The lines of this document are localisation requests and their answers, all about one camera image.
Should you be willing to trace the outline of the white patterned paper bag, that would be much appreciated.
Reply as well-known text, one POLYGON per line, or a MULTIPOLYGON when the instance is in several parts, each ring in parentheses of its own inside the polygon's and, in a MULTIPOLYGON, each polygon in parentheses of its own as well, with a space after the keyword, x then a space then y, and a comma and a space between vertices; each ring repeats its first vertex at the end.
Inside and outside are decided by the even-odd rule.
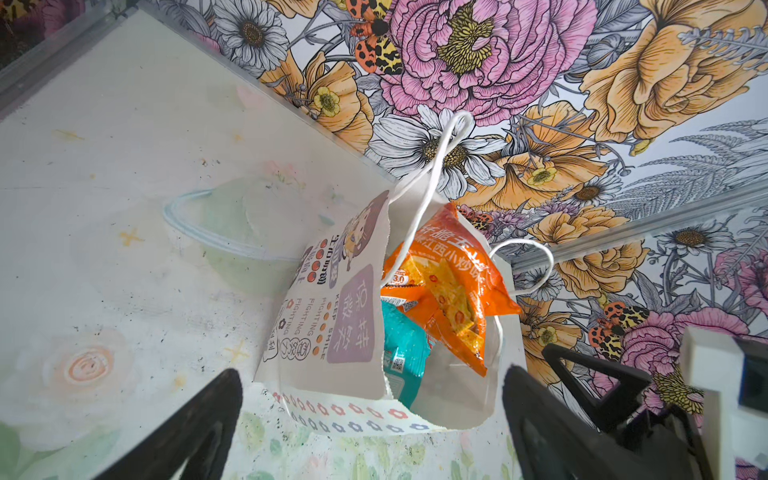
MULTIPOLYGON (((307 245, 256 372, 256 380, 296 423, 323 435, 389 436, 467 430, 492 415, 506 339, 502 323, 521 312, 487 319, 484 377, 428 335, 431 353, 411 408, 393 397, 383 371, 381 290, 418 229, 452 204, 441 196, 439 178, 448 155, 469 139, 473 127, 470 113, 450 115, 438 130, 437 152, 427 170, 376 193, 307 245)), ((521 307, 518 292, 495 263, 498 248, 460 214, 486 244, 521 307)))

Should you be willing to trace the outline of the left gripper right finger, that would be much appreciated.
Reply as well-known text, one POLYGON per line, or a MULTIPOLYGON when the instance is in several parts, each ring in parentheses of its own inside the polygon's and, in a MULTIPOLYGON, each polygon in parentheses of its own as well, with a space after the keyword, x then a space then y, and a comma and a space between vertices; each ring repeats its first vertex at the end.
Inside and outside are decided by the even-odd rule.
POLYGON ((660 477, 652 463, 589 427, 519 366, 505 374, 502 403, 525 480, 660 477))

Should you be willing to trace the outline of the teal snack packet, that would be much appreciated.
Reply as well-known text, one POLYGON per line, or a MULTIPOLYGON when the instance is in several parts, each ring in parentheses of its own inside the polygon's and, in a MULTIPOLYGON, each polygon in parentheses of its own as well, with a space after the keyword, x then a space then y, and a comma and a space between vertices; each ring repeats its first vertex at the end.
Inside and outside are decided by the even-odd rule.
POLYGON ((383 301, 382 314, 383 371, 393 397, 411 408, 421 387, 431 345, 426 332, 395 305, 383 301))

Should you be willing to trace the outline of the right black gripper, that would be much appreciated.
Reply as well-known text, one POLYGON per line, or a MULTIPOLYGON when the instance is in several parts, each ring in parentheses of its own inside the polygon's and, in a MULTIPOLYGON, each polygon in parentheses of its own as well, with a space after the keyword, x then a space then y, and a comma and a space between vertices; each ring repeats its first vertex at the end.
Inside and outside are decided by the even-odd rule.
MULTIPOLYGON (((651 376, 621 363, 603 360, 549 344, 542 354, 561 383, 591 422, 602 432, 615 432, 641 406, 651 376), (580 366, 593 373, 588 387, 567 368, 580 366)), ((639 458, 649 479, 714 478, 696 421, 678 406, 659 414, 644 410, 618 430, 617 443, 639 458)))

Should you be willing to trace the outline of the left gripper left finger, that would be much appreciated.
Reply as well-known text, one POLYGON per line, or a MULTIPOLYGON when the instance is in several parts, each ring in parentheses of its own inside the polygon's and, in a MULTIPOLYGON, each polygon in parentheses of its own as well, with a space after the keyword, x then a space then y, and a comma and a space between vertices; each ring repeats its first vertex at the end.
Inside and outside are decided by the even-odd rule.
POLYGON ((99 479, 220 479, 243 402, 237 370, 221 372, 99 479))

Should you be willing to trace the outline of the orange snack packet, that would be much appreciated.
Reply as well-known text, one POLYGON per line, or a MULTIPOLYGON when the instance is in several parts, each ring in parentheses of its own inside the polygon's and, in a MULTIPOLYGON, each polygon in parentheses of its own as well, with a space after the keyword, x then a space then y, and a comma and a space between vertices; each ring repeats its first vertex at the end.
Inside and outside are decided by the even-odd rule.
POLYGON ((486 244, 452 204, 418 229, 381 297, 482 377, 487 319, 521 312, 486 244))

